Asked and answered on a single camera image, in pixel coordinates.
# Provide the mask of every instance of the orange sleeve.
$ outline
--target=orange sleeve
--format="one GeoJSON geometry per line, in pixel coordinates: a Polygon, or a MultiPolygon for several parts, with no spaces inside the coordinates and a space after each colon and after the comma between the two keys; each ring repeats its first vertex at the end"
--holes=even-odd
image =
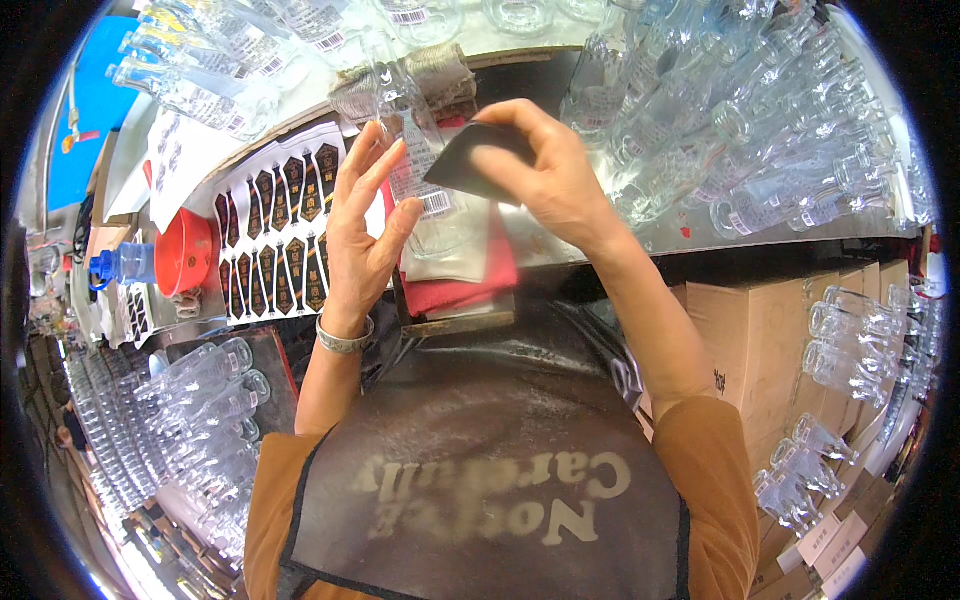
{"type": "MultiPolygon", "coordinates": [[[[272,433],[263,439],[253,480],[244,550],[244,583],[251,600],[276,600],[280,554],[290,533],[300,472],[322,437],[272,433]]],[[[303,600],[360,600],[369,597],[317,582],[303,595],[303,600]]]]}
{"type": "Polygon", "coordinates": [[[654,449],[690,511],[690,597],[746,598],[760,533],[739,413],[722,400],[685,400],[660,419],[654,449]]]}

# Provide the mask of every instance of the red cloth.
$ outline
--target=red cloth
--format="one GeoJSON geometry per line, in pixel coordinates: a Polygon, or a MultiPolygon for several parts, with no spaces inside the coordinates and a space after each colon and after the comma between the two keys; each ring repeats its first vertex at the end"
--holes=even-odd
{"type": "MultiPolygon", "coordinates": [[[[394,211],[394,195],[390,183],[384,181],[380,187],[387,217],[394,211]]],[[[500,213],[491,210],[490,242],[487,248],[487,271],[480,283],[468,283],[453,279],[407,282],[406,274],[400,273],[403,282],[403,294],[407,299],[410,316],[445,308],[460,308],[477,302],[487,301],[505,289],[516,285],[516,263],[514,251],[507,241],[507,234],[500,220],[500,213]]]]}

